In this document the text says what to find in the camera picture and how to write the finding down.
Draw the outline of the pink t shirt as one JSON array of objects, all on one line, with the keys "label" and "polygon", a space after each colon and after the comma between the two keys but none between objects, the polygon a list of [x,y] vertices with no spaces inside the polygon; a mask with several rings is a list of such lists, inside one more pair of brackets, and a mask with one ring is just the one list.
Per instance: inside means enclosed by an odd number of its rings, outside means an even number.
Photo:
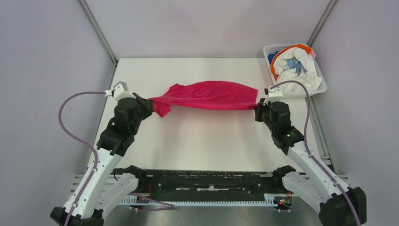
[{"label": "pink t shirt", "polygon": [[159,97],[152,97],[154,111],[166,116],[173,106],[215,111],[246,111],[256,105],[258,90],[231,81],[175,84]]}]

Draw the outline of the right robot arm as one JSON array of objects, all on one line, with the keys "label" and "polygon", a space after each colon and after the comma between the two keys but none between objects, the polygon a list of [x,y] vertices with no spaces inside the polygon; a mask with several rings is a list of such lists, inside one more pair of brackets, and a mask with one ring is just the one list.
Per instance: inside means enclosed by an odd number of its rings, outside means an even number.
[{"label": "right robot arm", "polygon": [[272,187],[299,196],[318,215],[324,226],[361,226],[367,222],[367,197],[360,187],[352,188],[309,149],[304,134],[291,124],[288,104],[260,99],[254,107],[255,121],[271,132],[275,146],[306,174],[290,165],[274,170]]}]

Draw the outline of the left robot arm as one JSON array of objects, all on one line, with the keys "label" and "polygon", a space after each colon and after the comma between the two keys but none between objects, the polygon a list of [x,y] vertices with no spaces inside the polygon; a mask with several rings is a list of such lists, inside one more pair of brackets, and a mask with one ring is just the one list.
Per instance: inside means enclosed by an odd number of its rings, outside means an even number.
[{"label": "left robot arm", "polygon": [[102,226],[116,205],[130,191],[142,192],[148,186],[148,179],[140,174],[123,173],[121,181],[102,193],[109,176],[134,142],[140,124],[154,111],[153,102],[136,93],[104,92],[106,97],[117,100],[114,117],[101,133],[97,149],[76,137],[64,126],[61,116],[68,101],[80,93],[67,98],[59,109],[59,123],[72,138],[90,148],[94,160],[86,171],[75,192],[62,207],[55,207],[50,217],[60,226]]}]

